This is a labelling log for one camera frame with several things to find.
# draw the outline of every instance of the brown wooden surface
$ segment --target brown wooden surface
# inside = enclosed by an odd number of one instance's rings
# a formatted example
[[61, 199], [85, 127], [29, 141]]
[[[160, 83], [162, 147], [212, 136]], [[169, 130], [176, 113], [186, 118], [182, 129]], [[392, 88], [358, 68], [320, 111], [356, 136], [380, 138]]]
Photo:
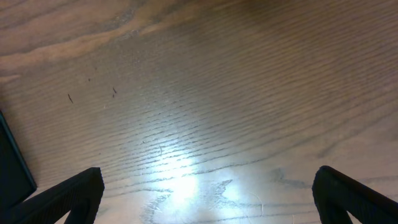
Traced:
[[321, 165], [398, 198], [397, 11], [0, 0], [1, 109], [38, 192], [101, 167], [96, 223], [318, 223]]

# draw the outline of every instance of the dark mark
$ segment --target dark mark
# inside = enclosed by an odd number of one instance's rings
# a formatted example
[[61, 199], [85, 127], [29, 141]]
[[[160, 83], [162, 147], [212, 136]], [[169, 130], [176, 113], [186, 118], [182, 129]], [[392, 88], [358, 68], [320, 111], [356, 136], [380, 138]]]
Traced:
[[68, 94], [69, 100], [73, 103], [72, 98], [70, 98], [70, 95]]

